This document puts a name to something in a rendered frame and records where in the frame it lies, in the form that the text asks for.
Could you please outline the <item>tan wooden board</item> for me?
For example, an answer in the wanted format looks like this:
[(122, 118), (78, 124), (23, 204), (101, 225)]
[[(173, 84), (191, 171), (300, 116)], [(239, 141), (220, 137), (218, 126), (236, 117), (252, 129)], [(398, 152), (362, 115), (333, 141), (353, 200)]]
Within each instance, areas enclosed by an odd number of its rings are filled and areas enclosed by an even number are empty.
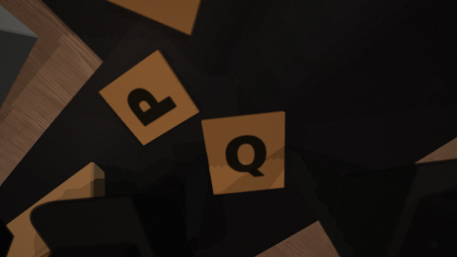
[(97, 196), (105, 196), (105, 174), (91, 162), (6, 225), (14, 235), (7, 257), (48, 257), (52, 253), (31, 224), (33, 208), (50, 201)]

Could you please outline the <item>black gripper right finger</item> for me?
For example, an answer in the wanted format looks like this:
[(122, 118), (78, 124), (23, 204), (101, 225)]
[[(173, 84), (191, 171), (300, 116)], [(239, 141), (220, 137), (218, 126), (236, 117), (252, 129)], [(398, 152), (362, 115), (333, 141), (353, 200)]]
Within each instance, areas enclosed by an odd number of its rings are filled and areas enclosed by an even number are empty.
[(457, 158), (378, 170), (285, 144), (285, 162), (339, 257), (397, 257), (421, 198), (457, 190)]

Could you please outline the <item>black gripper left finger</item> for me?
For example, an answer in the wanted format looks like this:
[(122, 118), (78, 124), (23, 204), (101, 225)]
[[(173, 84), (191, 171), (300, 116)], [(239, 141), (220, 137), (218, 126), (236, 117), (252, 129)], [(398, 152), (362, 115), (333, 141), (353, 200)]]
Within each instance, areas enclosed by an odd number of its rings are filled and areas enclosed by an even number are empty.
[(30, 221), (51, 252), (131, 242), (142, 257), (195, 257), (208, 184), (201, 153), (144, 193), (50, 201)]

